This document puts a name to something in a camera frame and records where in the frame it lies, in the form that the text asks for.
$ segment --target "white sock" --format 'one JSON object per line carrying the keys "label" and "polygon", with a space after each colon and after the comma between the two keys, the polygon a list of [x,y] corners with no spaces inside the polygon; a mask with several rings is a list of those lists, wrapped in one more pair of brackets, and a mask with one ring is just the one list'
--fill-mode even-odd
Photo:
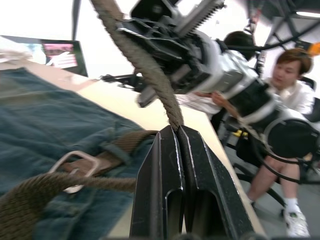
{"label": "white sock", "polygon": [[288,213],[298,213],[301,212],[300,207],[298,206],[298,199],[297,198],[285,198],[285,210]]}

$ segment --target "orange object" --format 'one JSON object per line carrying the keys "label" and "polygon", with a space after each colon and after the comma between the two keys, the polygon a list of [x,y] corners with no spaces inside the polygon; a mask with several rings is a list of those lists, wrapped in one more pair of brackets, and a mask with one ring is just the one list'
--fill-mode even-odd
{"label": "orange object", "polygon": [[312,44],[308,49],[308,53],[313,57],[320,55],[320,42]]}

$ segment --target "jeans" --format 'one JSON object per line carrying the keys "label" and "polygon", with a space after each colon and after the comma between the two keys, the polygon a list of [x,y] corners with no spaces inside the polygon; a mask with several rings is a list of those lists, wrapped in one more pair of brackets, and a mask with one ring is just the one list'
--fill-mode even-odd
{"label": "jeans", "polygon": [[[0,196],[48,172],[70,151],[95,156],[103,151],[101,143],[141,129],[24,68],[0,71]],[[104,176],[136,177],[152,142],[152,137],[146,139],[126,156],[129,164]],[[33,239],[98,240],[108,234],[132,200],[132,193],[91,187],[75,194],[63,192],[46,206]]]}

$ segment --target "table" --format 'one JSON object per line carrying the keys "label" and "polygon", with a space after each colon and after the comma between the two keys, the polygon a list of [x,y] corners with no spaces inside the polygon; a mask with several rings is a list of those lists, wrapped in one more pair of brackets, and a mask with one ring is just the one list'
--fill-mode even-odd
{"label": "table", "polygon": [[[118,87],[117,84],[90,79],[62,69],[26,60],[16,61],[14,64],[0,64],[0,70],[21,67],[27,68],[33,74],[38,75],[52,84],[77,92],[82,97],[95,102],[102,108],[132,120],[146,130],[159,131],[169,124],[165,109],[159,100],[156,100],[146,108],[140,108],[136,102],[138,93],[130,89]],[[207,115],[203,112],[184,106],[181,107],[181,111],[184,117],[184,125],[197,130],[209,148],[228,169],[241,196],[243,205],[250,217],[253,228],[257,233],[264,234],[264,230],[258,220],[258,217],[250,205],[240,181],[237,178],[237,175],[229,162],[229,159],[214,129],[212,128]],[[129,235],[131,211],[132,206],[111,231],[109,235],[110,237],[127,237]]]}

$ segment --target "screen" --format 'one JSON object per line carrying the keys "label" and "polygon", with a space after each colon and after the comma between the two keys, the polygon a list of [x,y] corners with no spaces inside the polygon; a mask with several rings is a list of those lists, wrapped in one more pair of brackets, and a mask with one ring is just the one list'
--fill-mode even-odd
{"label": "screen", "polygon": [[49,40],[5,35],[2,35],[2,37],[28,47],[32,52],[31,61],[33,62],[88,77],[79,41]]}

